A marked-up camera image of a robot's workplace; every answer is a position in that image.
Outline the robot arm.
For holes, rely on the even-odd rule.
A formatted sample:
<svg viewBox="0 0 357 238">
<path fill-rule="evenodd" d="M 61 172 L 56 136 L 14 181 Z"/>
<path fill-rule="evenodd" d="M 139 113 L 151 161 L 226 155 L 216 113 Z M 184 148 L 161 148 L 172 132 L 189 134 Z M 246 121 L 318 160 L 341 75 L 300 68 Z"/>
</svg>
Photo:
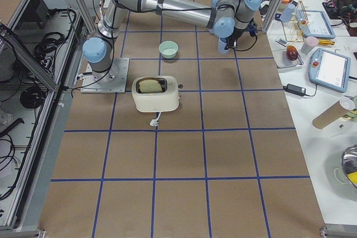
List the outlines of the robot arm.
<svg viewBox="0 0 357 238">
<path fill-rule="evenodd" d="M 219 39 L 221 54 L 237 50 L 238 39 L 245 32 L 257 34 L 254 14 L 262 0 L 211 0 L 210 6 L 188 0 L 111 0 L 97 35 L 83 44 L 83 54 L 95 82 L 112 82 L 117 74 L 111 50 L 119 36 L 122 19 L 134 13 L 155 13 L 207 28 Z"/>
</svg>

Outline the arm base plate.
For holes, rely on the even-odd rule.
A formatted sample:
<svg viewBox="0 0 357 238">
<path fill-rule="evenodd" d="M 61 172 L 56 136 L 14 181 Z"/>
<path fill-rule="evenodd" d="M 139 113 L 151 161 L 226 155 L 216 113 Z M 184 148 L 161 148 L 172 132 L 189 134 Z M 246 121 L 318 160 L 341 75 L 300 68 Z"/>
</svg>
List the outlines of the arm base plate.
<svg viewBox="0 0 357 238">
<path fill-rule="evenodd" d="M 83 94 L 125 93 L 128 69 L 129 57 L 115 58 L 109 73 L 97 82 L 95 78 L 99 79 L 101 76 L 92 72 L 90 65 L 87 64 L 86 72 L 90 74 L 84 76 L 80 91 Z"/>
</svg>

